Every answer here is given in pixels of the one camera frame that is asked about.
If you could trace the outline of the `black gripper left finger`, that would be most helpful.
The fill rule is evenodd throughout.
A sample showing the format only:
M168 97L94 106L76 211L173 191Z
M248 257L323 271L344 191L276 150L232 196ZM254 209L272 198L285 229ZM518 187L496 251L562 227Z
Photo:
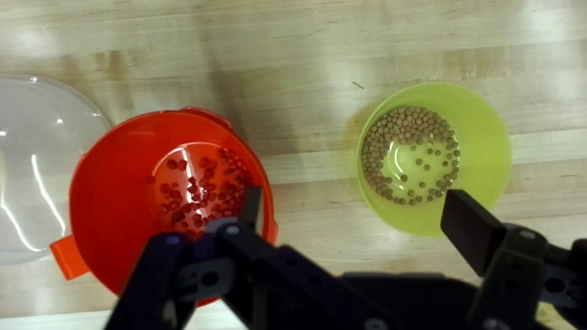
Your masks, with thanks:
M206 299L221 299L248 330L371 330L380 312L292 247L268 244L263 191L250 187L243 211L190 240L149 240L107 330L184 330Z

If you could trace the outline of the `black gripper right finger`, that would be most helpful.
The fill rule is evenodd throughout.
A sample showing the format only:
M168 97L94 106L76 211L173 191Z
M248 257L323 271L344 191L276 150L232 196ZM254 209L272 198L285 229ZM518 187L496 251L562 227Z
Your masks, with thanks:
M463 189L446 192L441 229L483 279L467 317L470 330L547 330L536 319L542 302L587 330L587 238L564 249L531 227L498 220Z

